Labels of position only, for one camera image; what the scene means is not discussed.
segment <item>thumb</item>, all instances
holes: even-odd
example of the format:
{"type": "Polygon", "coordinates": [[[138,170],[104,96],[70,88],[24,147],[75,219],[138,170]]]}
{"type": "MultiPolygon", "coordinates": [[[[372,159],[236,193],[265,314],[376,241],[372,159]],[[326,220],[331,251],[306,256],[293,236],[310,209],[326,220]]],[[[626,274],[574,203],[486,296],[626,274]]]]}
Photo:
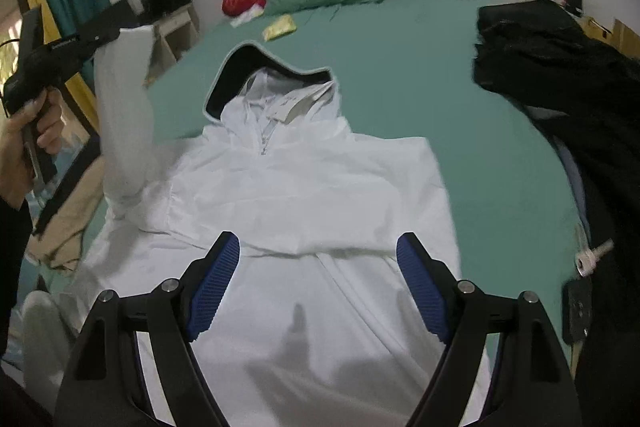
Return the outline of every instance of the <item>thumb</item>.
{"type": "Polygon", "coordinates": [[[6,130],[8,132],[20,131],[25,125],[36,118],[45,100],[47,100],[47,90],[43,89],[36,99],[29,100],[29,102],[22,106],[20,111],[13,114],[12,117],[7,120],[6,130]]]}

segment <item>finger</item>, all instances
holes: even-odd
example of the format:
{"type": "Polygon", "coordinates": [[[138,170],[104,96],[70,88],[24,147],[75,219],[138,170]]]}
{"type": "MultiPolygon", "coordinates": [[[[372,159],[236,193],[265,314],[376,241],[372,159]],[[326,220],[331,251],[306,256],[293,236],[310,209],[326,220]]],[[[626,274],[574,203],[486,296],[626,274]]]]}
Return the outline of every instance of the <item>finger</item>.
{"type": "Polygon", "coordinates": [[[65,128],[65,123],[62,120],[58,120],[55,124],[49,127],[44,133],[42,133],[37,140],[38,147],[42,149],[46,148],[53,140],[60,137],[62,130],[65,128]]]}
{"type": "Polygon", "coordinates": [[[45,115],[38,120],[37,128],[39,133],[43,133],[57,121],[60,121],[62,116],[62,108],[59,105],[51,105],[45,115]]]}
{"type": "Polygon", "coordinates": [[[51,105],[62,105],[62,93],[57,90],[55,87],[49,89],[49,94],[47,95],[47,99],[51,105]]]}
{"type": "Polygon", "coordinates": [[[20,111],[16,112],[9,120],[7,120],[7,131],[18,132],[25,125],[30,123],[30,121],[33,121],[42,109],[45,100],[47,100],[47,90],[43,89],[36,99],[25,103],[24,107],[21,108],[20,111]]]}
{"type": "Polygon", "coordinates": [[[46,152],[49,154],[58,154],[61,149],[62,149],[61,137],[54,138],[54,140],[44,148],[44,150],[46,150],[46,152]]]}

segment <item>yellow curtain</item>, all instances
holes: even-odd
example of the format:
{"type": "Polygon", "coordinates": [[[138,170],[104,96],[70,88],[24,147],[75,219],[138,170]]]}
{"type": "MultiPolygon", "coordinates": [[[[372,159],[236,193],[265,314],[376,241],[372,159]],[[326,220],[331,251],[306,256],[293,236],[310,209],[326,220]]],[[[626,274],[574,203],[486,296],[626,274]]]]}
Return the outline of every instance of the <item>yellow curtain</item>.
{"type": "MultiPolygon", "coordinates": [[[[36,7],[38,4],[42,7],[42,22],[44,25],[44,41],[51,42],[60,38],[60,32],[53,14],[47,4],[47,0],[27,0],[29,8],[36,7]]],[[[98,113],[96,110],[95,95],[91,89],[84,83],[82,76],[76,73],[68,81],[66,81],[66,89],[69,90],[71,96],[78,104],[78,107],[84,113],[88,122],[93,126],[96,132],[99,132],[98,113]]]]}

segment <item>human hand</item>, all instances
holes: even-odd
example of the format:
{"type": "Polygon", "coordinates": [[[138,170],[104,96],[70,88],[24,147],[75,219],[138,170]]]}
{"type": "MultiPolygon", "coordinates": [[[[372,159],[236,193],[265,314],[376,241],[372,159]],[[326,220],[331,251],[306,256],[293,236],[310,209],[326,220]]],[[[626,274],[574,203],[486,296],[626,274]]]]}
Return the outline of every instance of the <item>human hand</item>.
{"type": "Polygon", "coordinates": [[[20,209],[24,197],[33,188],[33,167],[25,155],[22,128],[33,121],[45,101],[48,111],[38,120],[36,145],[49,154],[57,154],[62,148],[60,134],[65,124],[61,120],[62,95],[57,89],[43,89],[40,95],[5,120],[0,129],[0,198],[16,210],[20,209]]]}

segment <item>person's arm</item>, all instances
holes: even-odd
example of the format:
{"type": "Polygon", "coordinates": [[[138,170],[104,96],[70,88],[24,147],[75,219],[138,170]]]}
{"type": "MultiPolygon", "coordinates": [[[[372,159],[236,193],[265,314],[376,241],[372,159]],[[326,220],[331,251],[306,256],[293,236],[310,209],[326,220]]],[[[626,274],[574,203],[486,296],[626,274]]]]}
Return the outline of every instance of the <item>person's arm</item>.
{"type": "Polygon", "coordinates": [[[49,154],[57,154],[62,147],[60,134],[64,127],[58,90],[43,90],[0,128],[0,357],[6,350],[20,265],[31,233],[31,217],[24,197],[33,186],[33,171],[25,159],[22,128],[37,117],[47,99],[50,107],[38,120],[40,136],[36,143],[49,154]]]}

